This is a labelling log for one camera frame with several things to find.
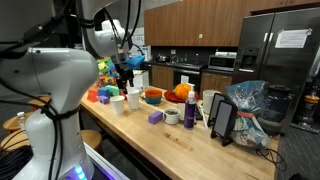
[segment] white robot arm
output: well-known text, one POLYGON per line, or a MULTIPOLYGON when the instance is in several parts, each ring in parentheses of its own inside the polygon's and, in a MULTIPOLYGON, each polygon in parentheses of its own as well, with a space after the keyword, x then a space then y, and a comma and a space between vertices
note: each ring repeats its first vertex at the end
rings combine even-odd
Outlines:
MULTIPOLYGON (((77 0, 79 18, 91 22, 96 12, 112 2, 77 0)), ((125 33, 120 27, 117 38, 110 29, 95 32, 94 28, 83 28, 84 44, 90 53, 66 48, 30 48, 54 33, 60 15, 56 15, 53 7, 51 0, 0 0, 0 82, 34 95, 50 93, 50 105, 56 115, 66 115, 53 120, 37 110, 27 119, 25 129, 34 156, 14 179, 82 176, 91 179, 94 168, 83 146, 77 110, 83 94, 97 79, 96 58, 116 55, 117 70, 124 77, 119 82, 133 78, 122 66, 122 55, 129 46, 121 48, 115 43, 125 33), (55 145, 60 148, 53 152, 55 145)))

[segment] purple cube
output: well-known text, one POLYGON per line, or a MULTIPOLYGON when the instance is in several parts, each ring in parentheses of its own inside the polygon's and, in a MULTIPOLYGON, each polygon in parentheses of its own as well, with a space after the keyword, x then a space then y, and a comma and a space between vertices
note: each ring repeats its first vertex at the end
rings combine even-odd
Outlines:
POLYGON ((98 89, 98 96, 105 96, 110 98, 110 93, 108 88, 99 88, 98 89))
POLYGON ((156 111, 149 115, 149 123, 156 124, 163 118, 163 113, 161 111, 156 111))
POLYGON ((99 96, 99 102, 101 102, 102 104, 108 104, 109 103, 109 98, 106 96, 99 96))

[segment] refrigerator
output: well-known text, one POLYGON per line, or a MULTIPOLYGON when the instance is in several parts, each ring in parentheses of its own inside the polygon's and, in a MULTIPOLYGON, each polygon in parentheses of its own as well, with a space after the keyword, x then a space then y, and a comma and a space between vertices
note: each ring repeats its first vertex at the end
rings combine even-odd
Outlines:
POLYGON ((318 67, 320 8, 245 17, 232 84, 264 80, 284 85, 292 97, 281 133, 286 134, 309 72, 318 67))

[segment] floor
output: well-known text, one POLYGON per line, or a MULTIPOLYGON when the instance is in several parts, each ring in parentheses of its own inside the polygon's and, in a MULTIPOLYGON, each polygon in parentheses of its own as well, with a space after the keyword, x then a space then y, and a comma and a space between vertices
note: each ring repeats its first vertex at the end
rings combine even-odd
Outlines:
MULTIPOLYGON (((30 107, 0 104, 0 125, 17 112, 29 112, 30 107)), ((82 114, 85 129, 99 130, 99 127, 86 114, 82 114)), ((320 128, 320 120, 316 120, 315 127, 320 128)), ((0 128, 0 140, 8 132, 0 128)), ((104 157, 123 172, 130 179, 147 179, 123 154, 121 154, 108 140, 103 141, 104 157)), ((278 172, 277 179, 288 180, 299 173, 306 179, 320 177, 320 135, 290 128, 288 134, 280 139, 279 153, 285 158, 287 170, 278 172)))

